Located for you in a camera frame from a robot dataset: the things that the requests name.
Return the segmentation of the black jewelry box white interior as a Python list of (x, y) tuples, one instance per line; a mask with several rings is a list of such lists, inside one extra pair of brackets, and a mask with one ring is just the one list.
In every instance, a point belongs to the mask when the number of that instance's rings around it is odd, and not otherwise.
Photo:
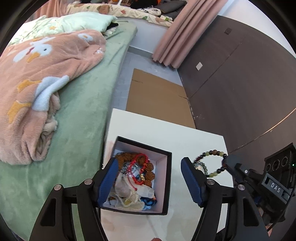
[(117, 176), (120, 172), (128, 174), (136, 184), (151, 187), (157, 203), (150, 210), (128, 212), (114, 208), (106, 200), (102, 208), (138, 215), (167, 215), (171, 184), (171, 152), (118, 136), (110, 156), (118, 161)]

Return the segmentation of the green bed mattress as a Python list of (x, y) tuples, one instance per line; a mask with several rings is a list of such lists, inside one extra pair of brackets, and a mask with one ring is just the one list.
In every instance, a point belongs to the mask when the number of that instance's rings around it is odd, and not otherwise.
[(28, 240), (38, 214), (56, 184), (80, 184), (100, 168), (112, 92), (137, 28), (119, 22), (107, 38), (103, 60), (59, 91), (48, 154), (30, 165), (1, 163), (1, 215), (8, 227)]

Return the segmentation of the flattened brown cardboard sheet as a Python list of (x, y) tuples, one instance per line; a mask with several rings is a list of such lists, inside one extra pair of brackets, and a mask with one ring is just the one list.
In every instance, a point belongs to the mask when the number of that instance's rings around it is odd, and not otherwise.
[(133, 70), (126, 110), (195, 128), (184, 87), (139, 69)]

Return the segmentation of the pink curtain right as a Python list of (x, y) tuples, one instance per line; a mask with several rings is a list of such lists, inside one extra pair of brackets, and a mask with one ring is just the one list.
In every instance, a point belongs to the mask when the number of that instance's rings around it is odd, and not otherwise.
[(188, 1), (159, 41), (153, 61), (179, 68), (226, 3), (226, 0)]

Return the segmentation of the orange floral fleece blanket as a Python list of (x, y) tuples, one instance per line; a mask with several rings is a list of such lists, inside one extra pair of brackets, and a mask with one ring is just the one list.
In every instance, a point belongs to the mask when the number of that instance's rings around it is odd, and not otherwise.
[(57, 128), (58, 91), (95, 67), (106, 39), (81, 30), (28, 40), (1, 55), (1, 161), (43, 160)]

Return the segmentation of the floral window seat cushion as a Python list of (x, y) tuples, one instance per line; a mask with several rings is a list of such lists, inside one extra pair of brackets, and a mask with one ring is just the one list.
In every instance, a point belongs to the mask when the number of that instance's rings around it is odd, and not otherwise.
[(111, 15), (117, 18), (132, 18), (148, 21), (149, 23), (170, 27), (173, 23), (172, 18), (167, 16), (155, 16), (137, 9), (131, 9), (125, 6), (114, 4), (82, 4), (74, 2), (67, 5), (66, 13), (74, 14), (83, 11), (96, 12), (103, 15)]

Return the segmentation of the grey pillow on window seat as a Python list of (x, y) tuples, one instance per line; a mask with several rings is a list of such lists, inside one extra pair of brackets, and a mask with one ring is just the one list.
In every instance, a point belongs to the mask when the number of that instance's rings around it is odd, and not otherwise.
[(156, 9), (159, 9), (163, 14), (175, 12), (183, 8), (187, 4), (187, 1), (161, 1)]

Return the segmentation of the light green floral pillow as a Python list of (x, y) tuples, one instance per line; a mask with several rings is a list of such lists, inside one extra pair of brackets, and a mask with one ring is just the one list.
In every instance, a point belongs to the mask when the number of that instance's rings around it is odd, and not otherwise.
[(81, 30), (96, 30), (102, 33), (107, 30), (110, 24), (116, 21), (117, 17), (115, 16), (89, 11), (51, 18), (43, 15), (33, 21), (22, 24), (8, 45), (19, 44), (39, 37)]

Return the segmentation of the white wall socket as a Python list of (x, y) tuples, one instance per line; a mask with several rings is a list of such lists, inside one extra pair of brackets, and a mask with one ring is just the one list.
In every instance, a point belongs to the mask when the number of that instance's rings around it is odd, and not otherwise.
[(196, 69), (199, 71), (201, 68), (203, 67), (203, 64), (201, 62), (199, 62), (197, 65), (196, 65)]

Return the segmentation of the dark wall switch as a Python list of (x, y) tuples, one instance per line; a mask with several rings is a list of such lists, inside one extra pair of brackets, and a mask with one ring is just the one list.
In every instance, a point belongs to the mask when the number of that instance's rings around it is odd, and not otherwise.
[(229, 35), (231, 32), (232, 32), (232, 29), (231, 29), (231, 28), (227, 28), (227, 29), (224, 31), (224, 33), (227, 34), (227, 35)]

